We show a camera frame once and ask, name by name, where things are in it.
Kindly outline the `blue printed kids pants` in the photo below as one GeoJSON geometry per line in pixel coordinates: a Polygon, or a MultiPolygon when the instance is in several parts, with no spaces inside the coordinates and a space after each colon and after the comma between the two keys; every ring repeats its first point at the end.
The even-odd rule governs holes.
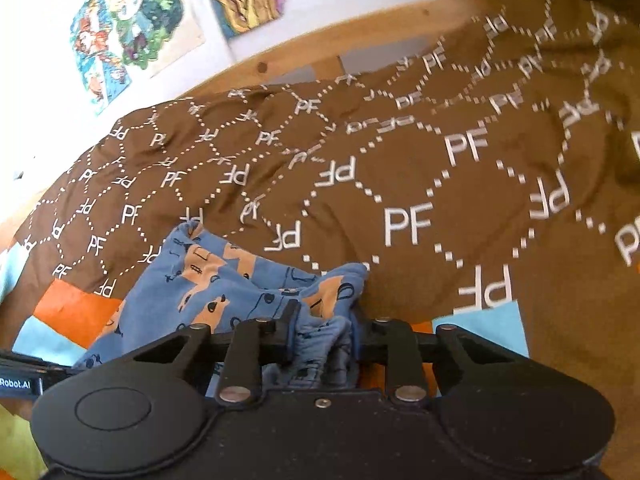
{"type": "Polygon", "coordinates": [[[183,222],[76,365],[88,370],[192,324],[219,334],[255,318],[277,320],[296,301],[293,361],[265,366],[266,383],[352,388],[358,375],[352,309],[367,276],[361,263],[310,274],[247,252],[198,220],[183,222]]]}

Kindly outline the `brown PF patchwork duvet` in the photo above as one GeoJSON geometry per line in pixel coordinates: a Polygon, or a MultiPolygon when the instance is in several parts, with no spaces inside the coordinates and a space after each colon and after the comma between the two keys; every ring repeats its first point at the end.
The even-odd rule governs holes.
{"type": "Polygon", "coordinates": [[[596,0],[482,0],[373,73],[232,82],[136,110],[81,154],[13,243],[1,344],[89,349],[194,219],[230,266],[285,283],[368,272],[368,315],[474,314],[614,406],[605,468],[639,474],[639,22],[596,0]]]}

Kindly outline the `wooden bed frame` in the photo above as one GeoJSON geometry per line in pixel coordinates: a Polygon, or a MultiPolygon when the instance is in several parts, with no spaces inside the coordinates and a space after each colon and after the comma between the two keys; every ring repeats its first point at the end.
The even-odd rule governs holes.
{"type": "Polygon", "coordinates": [[[1,248],[15,243],[15,232],[56,176],[81,152],[107,136],[115,122],[135,110],[266,84],[306,67],[316,79],[332,79],[346,73],[342,57],[349,52],[442,36],[487,10],[489,3],[491,0],[423,0],[364,14],[286,40],[183,92],[178,91],[176,82],[165,87],[153,82],[155,96],[145,91],[137,103],[91,124],[74,126],[71,112],[63,112],[60,118],[51,112],[27,112],[14,126],[1,128],[3,165],[16,162],[20,155],[36,158],[24,166],[26,177],[1,185],[1,248]]]}

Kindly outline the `colourful cartoon wall poster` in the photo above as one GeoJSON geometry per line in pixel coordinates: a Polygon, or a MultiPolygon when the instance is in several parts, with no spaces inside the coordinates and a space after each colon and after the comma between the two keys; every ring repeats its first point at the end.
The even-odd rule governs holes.
{"type": "Polygon", "coordinates": [[[70,47],[94,114],[203,43],[194,0],[84,0],[70,47]]]}

